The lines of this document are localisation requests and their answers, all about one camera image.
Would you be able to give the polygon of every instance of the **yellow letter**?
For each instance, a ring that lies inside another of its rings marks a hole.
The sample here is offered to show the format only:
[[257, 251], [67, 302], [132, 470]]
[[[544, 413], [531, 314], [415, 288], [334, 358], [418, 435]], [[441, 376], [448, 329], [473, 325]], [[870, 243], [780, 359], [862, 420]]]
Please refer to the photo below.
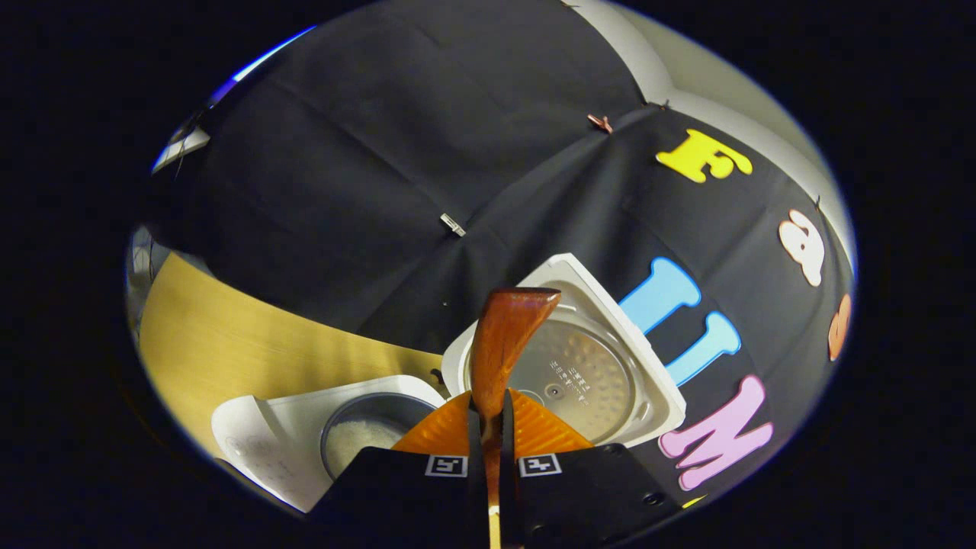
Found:
[[752, 163], [735, 150], [695, 130], [686, 130], [688, 139], [671, 152], [658, 152], [658, 162], [668, 166], [695, 183], [704, 183], [702, 168], [709, 164], [712, 175], [725, 179], [732, 173], [732, 162], [744, 174], [752, 173]]

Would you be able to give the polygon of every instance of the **wooden table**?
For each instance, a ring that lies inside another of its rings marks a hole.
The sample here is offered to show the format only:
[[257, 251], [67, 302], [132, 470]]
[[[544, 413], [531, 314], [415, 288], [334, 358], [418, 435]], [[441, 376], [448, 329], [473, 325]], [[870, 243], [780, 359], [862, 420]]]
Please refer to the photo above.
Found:
[[142, 313], [140, 352], [169, 411], [202, 451], [223, 459], [210, 417], [244, 395], [276, 399], [395, 374], [446, 395], [440, 355], [397, 347], [287, 313], [170, 254]]

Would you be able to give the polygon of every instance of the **metal inner lid plate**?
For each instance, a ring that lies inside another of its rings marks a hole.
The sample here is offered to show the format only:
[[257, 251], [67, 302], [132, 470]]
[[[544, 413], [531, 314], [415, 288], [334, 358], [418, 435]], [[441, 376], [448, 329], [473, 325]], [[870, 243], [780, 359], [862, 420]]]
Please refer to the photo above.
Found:
[[529, 340], [515, 364], [510, 387], [545, 406], [591, 442], [624, 426], [634, 406], [628, 360], [615, 338], [582, 318], [550, 318]]

